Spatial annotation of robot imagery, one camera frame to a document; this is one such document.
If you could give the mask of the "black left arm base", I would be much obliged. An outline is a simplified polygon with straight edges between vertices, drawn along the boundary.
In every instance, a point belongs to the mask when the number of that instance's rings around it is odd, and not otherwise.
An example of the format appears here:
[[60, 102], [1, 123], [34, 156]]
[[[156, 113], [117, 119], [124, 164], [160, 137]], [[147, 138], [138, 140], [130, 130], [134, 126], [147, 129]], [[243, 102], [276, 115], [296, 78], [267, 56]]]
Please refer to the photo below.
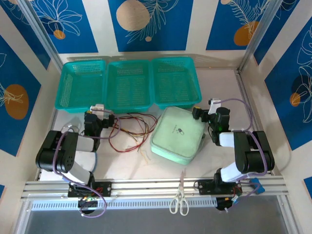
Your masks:
[[[102, 181], [94, 182], [92, 188], [100, 193], [104, 198], [111, 196], [112, 182]], [[105, 208], [105, 204], [102, 198], [89, 189], [83, 188], [78, 185], [69, 184], [68, 198], [78, 199], [78, 208], [82, 208], [85, 214], [92, 213], [97, 208]]]

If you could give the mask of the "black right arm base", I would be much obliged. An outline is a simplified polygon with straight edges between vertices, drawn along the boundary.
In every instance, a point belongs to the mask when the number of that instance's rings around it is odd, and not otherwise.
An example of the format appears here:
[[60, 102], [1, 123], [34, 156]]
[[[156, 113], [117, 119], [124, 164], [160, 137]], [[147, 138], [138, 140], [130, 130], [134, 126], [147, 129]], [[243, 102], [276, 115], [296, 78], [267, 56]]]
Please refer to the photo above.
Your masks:
[[223, 182], [216, 179], [201, 179], [194, 183], [200, 195], [212, 195], [216, 198], [217, 209], [228, 211], [243, 191], [240, 184], [235, 182]]

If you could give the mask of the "clear plastic piece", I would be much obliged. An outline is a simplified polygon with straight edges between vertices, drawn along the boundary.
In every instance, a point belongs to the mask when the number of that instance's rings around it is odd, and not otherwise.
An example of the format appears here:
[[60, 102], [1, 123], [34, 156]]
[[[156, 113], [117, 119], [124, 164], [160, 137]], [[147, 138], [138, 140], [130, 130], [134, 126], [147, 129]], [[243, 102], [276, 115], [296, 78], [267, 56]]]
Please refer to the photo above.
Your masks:
[[63, 128], [67, 131], [79, 133], [82, 130], [82, 121], [78, 117], [74, 117], [69, 122], [65, 123]]

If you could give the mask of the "teal plastic basket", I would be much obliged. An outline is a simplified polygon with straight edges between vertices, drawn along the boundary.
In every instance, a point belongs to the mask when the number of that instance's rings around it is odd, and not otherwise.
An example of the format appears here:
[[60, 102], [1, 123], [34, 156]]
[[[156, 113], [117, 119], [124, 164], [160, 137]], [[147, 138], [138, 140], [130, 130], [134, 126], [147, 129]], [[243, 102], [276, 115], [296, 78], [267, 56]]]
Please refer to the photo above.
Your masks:
[[116, 114], [146, 112], [152, 106], [150, 62], [114, 61], [107, 66], [105, 107]]
[[160, 109], [192, 108], [202, 101], [195, 63], [191, 57], [152, 60], [154, 102]]
[[104, 103], [106, 62], [82, 60], [63, 65], [55, 100], [57, 110], [83, 113]]

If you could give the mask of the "mint green zipper pouch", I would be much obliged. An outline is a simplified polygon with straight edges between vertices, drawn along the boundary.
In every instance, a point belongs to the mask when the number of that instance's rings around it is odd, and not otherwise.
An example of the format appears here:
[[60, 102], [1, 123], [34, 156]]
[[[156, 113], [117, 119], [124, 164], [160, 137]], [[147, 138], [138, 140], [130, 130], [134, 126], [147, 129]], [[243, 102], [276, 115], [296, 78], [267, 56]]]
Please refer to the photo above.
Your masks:
[[205, 138], [205, 123], [190, 111], [167, 107], [150, 138], [151, 151], [165, 159], [187, 165], [196, 156]]

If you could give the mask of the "blue clamp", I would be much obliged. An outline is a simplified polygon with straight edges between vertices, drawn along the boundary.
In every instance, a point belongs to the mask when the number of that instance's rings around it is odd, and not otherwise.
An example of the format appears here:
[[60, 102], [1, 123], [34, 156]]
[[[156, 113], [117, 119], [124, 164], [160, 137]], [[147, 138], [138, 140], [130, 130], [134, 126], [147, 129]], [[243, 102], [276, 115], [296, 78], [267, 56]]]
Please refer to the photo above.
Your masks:
[[253, 189], [255, 190], [255, 194], [259, 195], [265, 192], [265, 189], [263, 188], [263, 186], [261, 185], [260, 181], [258, 178], [252, 178], [249, 180], [251, 186], [253, 187]]

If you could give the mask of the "white handled scissors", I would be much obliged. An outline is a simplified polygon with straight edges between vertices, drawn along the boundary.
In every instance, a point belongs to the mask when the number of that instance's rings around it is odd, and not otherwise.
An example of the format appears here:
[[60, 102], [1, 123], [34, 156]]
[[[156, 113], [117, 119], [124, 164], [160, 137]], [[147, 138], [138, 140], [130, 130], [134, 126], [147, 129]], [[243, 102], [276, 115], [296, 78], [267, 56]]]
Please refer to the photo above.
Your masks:
[[182, 216], [187, 216], [189, 213], [189, 203], [184, 194], [184, 177], [185, 170], [181, 172], [177, 193], [169, 205], [169, 211], [173, 215], [179, 212]]

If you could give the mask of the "aluminium rail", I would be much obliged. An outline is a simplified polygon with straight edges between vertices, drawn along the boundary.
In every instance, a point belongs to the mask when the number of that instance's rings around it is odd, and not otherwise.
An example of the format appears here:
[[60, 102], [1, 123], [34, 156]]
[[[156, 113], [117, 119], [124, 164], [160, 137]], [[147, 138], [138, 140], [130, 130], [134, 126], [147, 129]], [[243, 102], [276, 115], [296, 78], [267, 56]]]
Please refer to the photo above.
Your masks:
[[[259, 179], [265, 192], [262, 195], [288, 195], [282, 176], [265, 176]], [[178, 188], [179, 179], [129, 179], [113, 180], [110, 198], [172, 198]], [[27, 181], [21, 200], [67, 199], [69, 185], [65, 181]]]

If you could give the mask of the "aluminium frame post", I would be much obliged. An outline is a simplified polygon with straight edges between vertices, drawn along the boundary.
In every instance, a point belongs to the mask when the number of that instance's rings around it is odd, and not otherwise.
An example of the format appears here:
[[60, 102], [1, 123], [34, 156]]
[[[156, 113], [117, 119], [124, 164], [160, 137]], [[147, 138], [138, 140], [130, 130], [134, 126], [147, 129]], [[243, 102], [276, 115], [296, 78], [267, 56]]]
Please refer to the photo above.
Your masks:
[[263, 39], [266, 31], [268, 30], [272, 20], [274, 19], [281, 3], [283, 0], [270, 0], [268, 8], [265, 10], [258, 27], [248, 44], [241, 63], [237, 67], [237, 72], [241, 75], [245, 65], [248, 63], [250, 57], [253, 56], [255, 50], [259, 46], [261, 40]]
[[48, 53], [49, 57], [51, 58], [51, 61], [53, 62], [54, 66], [61, 73], [63, 62], [51, 38], [48, 36], [46, 29], [44, 28], [42, 22], [40, 21], [35, 10], [33, 9], [31, 3], [29, 2], [29, 0], [17, 0], [17, 2], [19, 3], [21, 11], [23, 12], [24, 16], [29, 22], [31, 28], [35, 32], [40, 43], [42, 44], [42, 46]]

